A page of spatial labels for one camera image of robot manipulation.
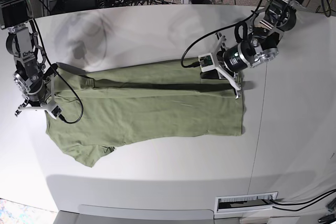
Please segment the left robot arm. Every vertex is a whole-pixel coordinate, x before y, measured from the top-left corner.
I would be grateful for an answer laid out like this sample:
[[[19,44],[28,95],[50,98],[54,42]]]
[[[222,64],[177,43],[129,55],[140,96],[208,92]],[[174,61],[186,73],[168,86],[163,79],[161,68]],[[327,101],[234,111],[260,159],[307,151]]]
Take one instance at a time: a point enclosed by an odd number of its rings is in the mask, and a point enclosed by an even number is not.
[[[198,57],[196,65],[202,78],[227,80],[238,97],[241,91],[238,74],[275,59],[284,33],[296,25],[298,7],[304,7],[309,1],[267,0],[264,7],[258,7],[250,17],[234,26],[236,45],[233,47],[228,48],[225,36],[217,33],[215,48]]]

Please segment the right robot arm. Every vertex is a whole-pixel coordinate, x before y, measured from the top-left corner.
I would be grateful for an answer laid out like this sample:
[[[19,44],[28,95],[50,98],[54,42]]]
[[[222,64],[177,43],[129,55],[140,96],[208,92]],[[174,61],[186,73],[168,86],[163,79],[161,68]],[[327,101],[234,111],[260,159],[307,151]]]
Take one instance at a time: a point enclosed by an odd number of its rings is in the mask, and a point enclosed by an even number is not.
[[[14,82],[24,102],[15,114],[24,110],[43,110],[56,119],[61,108],[55,101],[57,64],[46,68],[47,54],[40,45],[28,0],[1,0],[1,29],[8,31],[6,49],[13,55],[16,71]]]

